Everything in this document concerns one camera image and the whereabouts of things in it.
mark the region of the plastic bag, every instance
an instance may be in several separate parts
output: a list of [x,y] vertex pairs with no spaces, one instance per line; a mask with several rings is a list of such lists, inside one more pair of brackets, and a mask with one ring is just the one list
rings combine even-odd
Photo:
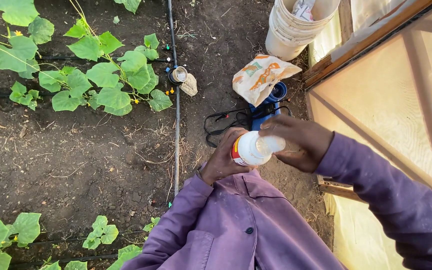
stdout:
[[258,54],[233,77],[233,90],[248,103],[258,107],[275,84],[300,72],[301,68],[277,57]]
[[315,5],[315,0],[299,0],[294,3],[292,15],[296,16],[299,20],[314,22],[311,9]]

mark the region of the blue sprayer tank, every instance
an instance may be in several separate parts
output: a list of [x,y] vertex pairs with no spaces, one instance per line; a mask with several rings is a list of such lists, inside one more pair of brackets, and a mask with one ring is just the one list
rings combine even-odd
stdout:
[[[257,108],[263,108],[265,106],[274,106],[275,109],[278,108],[279,102],[276,102],[276,101],[280,101],[280,100],[284,99],[287,92],[288,92],[288,89],[286,88],[286,85],[283,82],[276,83],[274,85],[273,91],[271,91],[269,96]],[[251,113],[253,114],[253,117],[254,117],[255,116],[254,113],[256,111],[256,108],[251,104],[249,105],[249,107],[250,107]],[[278,115],[280,113],[281,113],[281,110],[279,109],[272,114],[264,116],[263,118],[253,119],[252,124],[251,124],[251,130],[260,130],[261,129],[260,126],[264,121],[266,121],[270,117],[273,117],[273,116]]]

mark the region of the shirt pocket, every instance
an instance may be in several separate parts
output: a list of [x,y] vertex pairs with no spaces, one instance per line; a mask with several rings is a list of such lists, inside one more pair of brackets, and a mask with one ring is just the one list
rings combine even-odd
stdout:
[[185,247],[189,248],[188,269],[204,270],[209,252],[213,245],[213,236],[202,230],[191,230],[188,233]]
[[272,184],[268,183],[266,180],[255,176],[243,176],[243,180],[246,188],[248,189],[248,196],[252,199],[266,197],[283,198],[287,200],[281,191],[279,191]]

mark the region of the bottle label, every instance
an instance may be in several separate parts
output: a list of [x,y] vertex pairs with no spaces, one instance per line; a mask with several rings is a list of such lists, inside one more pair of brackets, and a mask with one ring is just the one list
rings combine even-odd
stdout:
[[231,150],[231,157],[233,158],[234,162],[236,162],[236,164],[239,164],[241,166],[249,166],[248,163],[244,162],[238,152],[238,143],[240,142],[240,139],[241,136],[237,138],[236,142],[234,142],[233,149]]

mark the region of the stacked buckets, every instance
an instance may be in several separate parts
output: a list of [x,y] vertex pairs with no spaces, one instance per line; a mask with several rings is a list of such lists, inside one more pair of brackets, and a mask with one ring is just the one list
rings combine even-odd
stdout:
[[283,61],[296,58],[333,18],[339,0],[316,0],[311,13],[315,21],[303,21],[291,14],[301,0],[275,0],[269,15],[266,50]]

